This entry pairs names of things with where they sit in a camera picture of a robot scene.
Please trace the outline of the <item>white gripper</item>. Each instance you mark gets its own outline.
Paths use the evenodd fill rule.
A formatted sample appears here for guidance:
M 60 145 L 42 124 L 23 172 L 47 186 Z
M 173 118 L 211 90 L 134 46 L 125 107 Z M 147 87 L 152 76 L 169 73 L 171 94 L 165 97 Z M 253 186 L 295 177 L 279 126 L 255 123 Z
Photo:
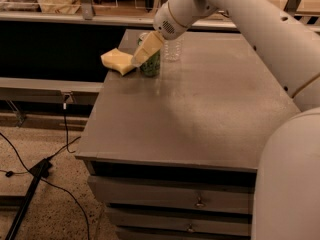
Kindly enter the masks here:
M 131 62 L 136 67 L 140 67 L 158 52 L 164 44 L 164 39 L 175 40 L 187 30 L 174 19 L 168 2 L 156 12 L 153 27 L 156 31 L 149 32 L 134 52 Z

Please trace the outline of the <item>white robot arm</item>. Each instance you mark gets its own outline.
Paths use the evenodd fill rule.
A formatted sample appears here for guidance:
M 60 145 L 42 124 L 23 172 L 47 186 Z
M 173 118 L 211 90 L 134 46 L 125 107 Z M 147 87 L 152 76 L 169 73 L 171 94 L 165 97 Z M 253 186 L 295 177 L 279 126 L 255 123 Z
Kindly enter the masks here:
M 320 240 L 320 37 L 267 0 L 168 0 L 140 65 L 197 20 L 222 9 L 300 112 L 268 139 L 260 157 L 252 240 Z

